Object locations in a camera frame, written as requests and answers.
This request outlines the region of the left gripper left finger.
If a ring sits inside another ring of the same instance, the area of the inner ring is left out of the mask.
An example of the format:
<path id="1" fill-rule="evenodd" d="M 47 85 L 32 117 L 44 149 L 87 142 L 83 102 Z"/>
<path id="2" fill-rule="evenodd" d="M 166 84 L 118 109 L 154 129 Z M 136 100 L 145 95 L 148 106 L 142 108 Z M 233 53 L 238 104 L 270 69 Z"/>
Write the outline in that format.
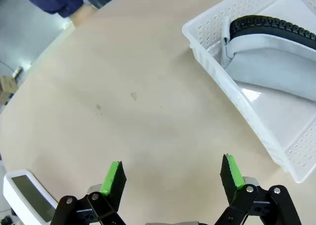
<path id="1" fill-rule="evenodd" d="M 104 182 L 97 191 L 77 199 L 62 197 L 53 215 L 52 225 L 123 225 L 118 214 L 119 205 L 126 183 L 121 161 L 111 163 Z"/>

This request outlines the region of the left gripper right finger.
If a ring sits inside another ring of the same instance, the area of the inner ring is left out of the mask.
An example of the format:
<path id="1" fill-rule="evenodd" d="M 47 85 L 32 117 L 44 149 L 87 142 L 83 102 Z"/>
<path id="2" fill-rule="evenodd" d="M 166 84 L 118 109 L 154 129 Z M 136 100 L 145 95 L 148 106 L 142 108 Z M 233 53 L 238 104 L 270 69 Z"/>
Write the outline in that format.
<path id="1" fill-rule="evenodd" d="M 220 177 L 229 205 L 217 225 L 242 225 L 249 216 L 259 217 L 264 225 L 301 224 L 287 188 L 263 189 L 255 178 L 241 175 L 232 155 L 223 155 Z"/>

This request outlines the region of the person's right hand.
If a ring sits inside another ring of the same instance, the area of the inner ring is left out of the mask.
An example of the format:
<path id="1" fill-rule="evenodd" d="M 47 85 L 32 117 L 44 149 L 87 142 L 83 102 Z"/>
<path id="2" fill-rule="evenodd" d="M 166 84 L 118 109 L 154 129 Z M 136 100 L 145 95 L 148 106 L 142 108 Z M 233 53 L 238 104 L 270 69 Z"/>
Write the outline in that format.
<path id="1" fill-rule="evenodd" d="M 82 24 L 88 17 L 93 15 L 98 9 L 93 5 L 84 3 L 77 11 L 69 16 L 73 25 L 77 28 Z"/>

